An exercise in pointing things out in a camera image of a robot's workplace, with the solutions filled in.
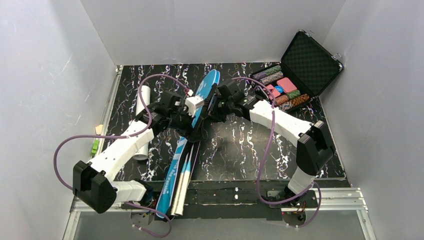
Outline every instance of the wire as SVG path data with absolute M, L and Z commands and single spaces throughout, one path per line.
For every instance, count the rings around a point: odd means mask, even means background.
M 139 134 L 142 134 L 144 131 L 146 131 L 146 130 L 150 127 L 150 125 L 152 124 L 152 114 L 151 114 L 151 112 L 150 112 L 149 108 L 146 106 L 145 101 L 143 100 L 143 97 L 142 97 L 142 86 L 143 86 L 143 84 L 144 84 L 147 80 L 149 80 L 149 79 L 151 79 L 151 78 L 154 78 L 154 77 L 165 77 L 165 78 L 172 79 L 174 82 L 176 82 L 177 84 L 179 84 L 180 86 L 182 86 L 182 87 L 185 89 L 185 92 L 186 92 L 186 93 L 188 93 L 188 92 L 190 91 L 190 89 L 189 89 L 188 87 L 186 87 L 186 86 L 185 86 L 184 84 L 182 84 L 182 83 L 181 83 L 178 79 L 176 79 L 176 78 L 174 78 L 174 77 L 172 77 L 172 76 L 165 75 L 165 74 L 153 74 L 153 75 L 150 75 L 150 76 L 146 77 L 143 81 L 141 81 L 140 86 L 138 87 L 138 95 L 140 96 L 141 103 L 143 104 L 144 109 L 146 110 L 147 115 L 148 115 L 148 123 L 147 123 L 147 125 L 146 125 L 146 127 L 145 127 L 145 128 L 143 128 L 142 130 L 140 130 L 140 131 L 138 131 L 138 132 L 135 132 L 135 133 L 129 134 L 128 136 L 125 136 L 125 135 L 124 135 L 124 136 L 75 135 L 75 136 L 71 136 L 71 137 L 68 137 L 67 139 L 63 140 L 63 141 L 59 144 L 59 146 L 57 146 L 56 151 L 54 151 L 54 155 L 53 155 L 53 168 L 54 168 L 54 173 L 56 174 L 57 179 L 59 179 L 59 181 L 60 181 L 60 182 L 61 182 L 61 183 L 62 183 L 62 184 L 66 187 L 66 188 L 68 188 L 68 189 L 72 190 L 72 187 L 71 187 L 69 184 L 67 184 L 67 183 L 65 182 L 65 180 L 61 177 L 61 175 L 60 175 L 60 173 L 59 173 L 59 170 L 58 170 L 58 154 L 59 154 L 59 150 L 61 149 L 61 147 L 63 147 L 63 145 L 64 145 L 64 144 L 66 144 L 67 142 L 69 142 L 69 141 L 71 141 L 71 140 L 74 140 L 74 139 L 81 139 L 81 138 L 115 139 L 115 140 L 116 140 L 116 139 L 127 139 L 127 138 L 130 138 L 130 137 L 135 137 L 135 136 L 137 136 L 137 135 L 139 135 Z M 166 220 L 167 220 L 167 222 L 169 223 L 169 230 L 168 230 L 168 232 L 167 232 L 166 234 L 164 234 L 164 235 L 159 235 L 159 234 L 154 233 L 154 232 L 152 232 L 152 231 L 150 231 L 150 230 L 148 230 L 148 229 L 145 229 L 145 228 L 143 228 L 143 227 L 141 227 L 141 226 L 136 225 L 139 229 L 144 230 L 145 232 L 147 232 L 147 233 L 151 234 L 152 236 L 158 237 L 158 238 L 164 238 L 164 237 L 166 237 L 167 235 L 169 235 L 169 234 L 170 234 L 170 232 L 171 232 L 171 230 L 172 230 L 172 224 L 171 224 L 171 220 L 169 219 L 169 217 L 168 217 L 165 213 L 160 212 L 160 211 L 157 211 L 157 210 L 155 210 L 155 209 L 153 209 L 153 208 L 149 208 L 149 207 L 145 207 L 145 206 L 135 205 L 135 204 L 130 203 L 130 202 L 125 202 L 125 204 L 130 205 L 130 206 L 133 206 L 133 207 L 135 207 L 135 208 L 149 210 L 149 211 L 151 211 L 151 212 L 154 212 L 154 213 L 157 213 L 157 214 L 159 214 L 159 215 L 162 215 L 162 216 L 164 216 L 164 217 L 165 217 L 165 219 L 166 219 Z
M 156 214 L 162 215 L 162 216 L 166 219 L 166 222 L 169 224 L 168 232 L 166 232 L 166 233 L 165 233 L 165 234 L 163 234 L 163 235 L 157 234 L 157 233 L 152 232 L 152 231 L 150 231 L 149 229 L 146 229 L 146 228 L 144 228 L 144 227 L 142 227 L 142 226 L 140 226 L 140 225 L 134 224 L 134 226 L 135 226 L 135 227 L 137 227 L 138 229 L 143 230 L 143 231 L 145 231 L 145 232 L 149 233 L 150 235 L 152 235 L 152 236 L 154 236 L 154 237 L 157 237 L 157 238 L 164 238 L 164 237 L 168 236 L 168 235 L 171 233 L 171 230 L 172 230 L 172 223 L 171 223 L 170 218 L 169 218 L 169 217 L 168 217 L 165 213 L 160 212 L 160 211 L 158 211 L 158 210 L 156 210 L 156 209 L 153 209 L 153 208 L 150 208 L 150 207 L 146 207 L 146 206 L 139 206 L 139 205 L 136 205 L 136 204 L 131 203 L 131 202 L 128 202 L 128 201 L 126 201 L 126 202 L 125 202 L 125 204 L 126 204 L 126 205 L 129 205 L 129 206 L 131 206 L 131 207 L 134 207 L 134 208 L 139 208 L 139 209 L 149 210 L 150 212 L 154 212 L 154 213 L 156 213 Z
M 312 217 L 308 221 L 306 221 L 302 225 L 297 225 L 297 226 L 292 226 L 292 227 L 296 227 L 296 228 L 305 227 L 306 225 L 310 224 L 315 219 L 315 217 L 318 215 L 318 211 L 320 210 L 320 207 L 321 207 L 321 189 L 320 189 L 320 186 L 318 185 L 318 183 L 316 181 L 313 182 L 313 185 L 315 185 L 316 188 L 318 189 L 318 195 L 319 195 L 318 206 L 316 207 L 315 212 L 313 213 Z

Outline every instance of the open case lid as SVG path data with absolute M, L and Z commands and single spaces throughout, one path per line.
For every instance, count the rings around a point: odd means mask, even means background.
M 280 65 L 284 75 L 311 97 L 320 95 L 344 68 L 303 30 L 294 36 Z

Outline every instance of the blue poker chip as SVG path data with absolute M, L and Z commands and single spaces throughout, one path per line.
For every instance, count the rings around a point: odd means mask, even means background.
M 282 92 L 284 92 L 284 89 L 280 86 L 276 86 L 275 89 L 277 89 L 277 91 L 281 94 Z

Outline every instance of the metal frame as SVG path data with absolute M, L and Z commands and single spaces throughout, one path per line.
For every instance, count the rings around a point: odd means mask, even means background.
M 117 66 L 116 77 L 114 79 L 112 89 L 109 93 L 103 116 L 101 118 L 101 124 L 103 129 L 101 134 L 105 135 L 108 131 L 108 125 L 112 114 L 113 104 L 118 90 L 119 82 L 121 81 L 123 66 Z M 104 139 L 99 140 L 99 148 L 102 149 Z M 315 191 L 318 197 L 318 189 L 311 188 Z M 358 215 L 358 221 L 362 227 L 362 231 L 366 240 L 375 240 L 373 227 L 368 217 L 368 207 L 365 203 L 364 196 L 362 195 L 361 189 L 350 188 L 350 187 L 335 187 L 335 188 L 321 188 L 321 207 L 320 211 L 356 211 Z M 315 211 L 316 208 L 306 208 L 306 211 Z M 282 212 L 292 212 L 293 208 L 281 208 Z M 66 229 L 63 235 L 63 240 L 73 240 L 77 231 L 78 222 L 82 212 L 94 212 L 94 210 L 87 204 L 74 198 L 72 206 L 70 208 L 69 219 L 66 225 Z M 143 213 L 146 212 L 143 209 L 122 209 L 122 203 L 115 203 L 107 212 L 129 212 L 129 213 Z

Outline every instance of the green object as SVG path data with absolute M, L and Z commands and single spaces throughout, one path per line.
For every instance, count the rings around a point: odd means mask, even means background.
M 296 89 L 294 91 L 287 93 L 289 100 L 295 99 L 295 98 L 299 97 L 300 95 L 301 95 L 301 91 L 299 91 L 299 89 Z
M 276 74 L 276 73 L 278 73 L 279 71 L 281 71 L 281 66 L 280 66 L 280 65 L 273 66 L 273 67 L 271 67 L 271 68 L 268 68 L 267 70 L 264 70 L 264 72 L 265 72 L 266 76 Z
M 99 143 L 100 143 L 99 139 L 98 139 L 98 138 L 96 138 L 96 139 L 94 140 L 93 147 L 91 148 L 91 155 L 92 155 L 93 157 L 96 155 L 97 150 L 99 150 Z

